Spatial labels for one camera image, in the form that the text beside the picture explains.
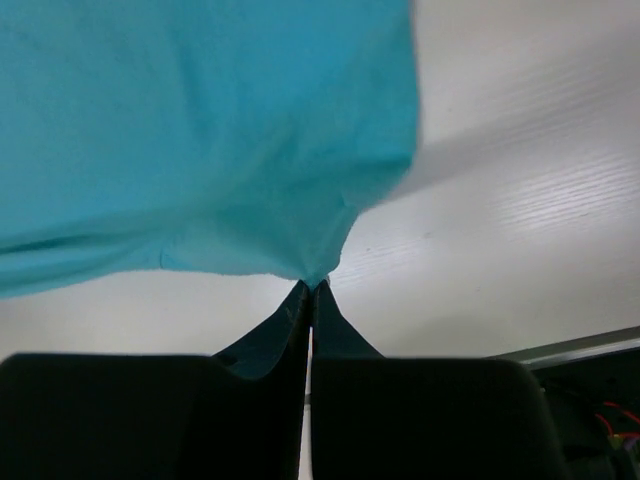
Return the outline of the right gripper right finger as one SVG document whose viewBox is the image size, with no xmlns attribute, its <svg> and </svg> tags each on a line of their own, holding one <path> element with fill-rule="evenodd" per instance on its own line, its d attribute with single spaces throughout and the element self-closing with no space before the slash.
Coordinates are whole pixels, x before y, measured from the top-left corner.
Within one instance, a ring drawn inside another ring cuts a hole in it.
<svg viewBox="0 0 640 480">
<path fill-rule="evenodd" d="M 566 479 L 533 375 L 483 358 L 388 358 L 313 297 L 311 468 L 317 479 Z"/>
</svg>

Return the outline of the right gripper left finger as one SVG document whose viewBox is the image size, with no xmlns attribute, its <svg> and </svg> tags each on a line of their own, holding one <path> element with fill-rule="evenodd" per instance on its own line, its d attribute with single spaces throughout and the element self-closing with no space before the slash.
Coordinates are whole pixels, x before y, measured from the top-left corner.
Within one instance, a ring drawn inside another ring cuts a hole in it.
<svg viewBox="0 0 640 480">
<path fill-rule="evenodd" d="M 5 479 L 294 479 L 309 290 L 210 356 L 18 353 L 1 364 Z"/>
</svg>

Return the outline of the cyan t shirt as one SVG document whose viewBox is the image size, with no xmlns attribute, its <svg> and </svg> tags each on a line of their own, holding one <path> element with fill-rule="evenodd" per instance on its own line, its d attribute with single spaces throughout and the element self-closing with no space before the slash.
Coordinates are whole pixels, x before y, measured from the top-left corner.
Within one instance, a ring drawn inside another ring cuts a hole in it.
<svg viewBox="0 0 640 480">
<path fill-rule="evenodd" d="M 1 293 L 316 285 L 416 149 L 406 1 L 5 1 Z"/>
</svg>

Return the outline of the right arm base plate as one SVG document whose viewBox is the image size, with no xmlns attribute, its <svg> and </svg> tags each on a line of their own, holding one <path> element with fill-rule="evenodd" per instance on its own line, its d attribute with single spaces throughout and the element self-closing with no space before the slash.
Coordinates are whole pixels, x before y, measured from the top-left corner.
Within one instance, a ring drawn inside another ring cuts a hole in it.
<svg viewBox="0 0 640 480">
<path fill-rule="evenodd" d="M 548 361 L 537 378 L 573 479 L 639 477 L 639 350 Z"/>
</svg>

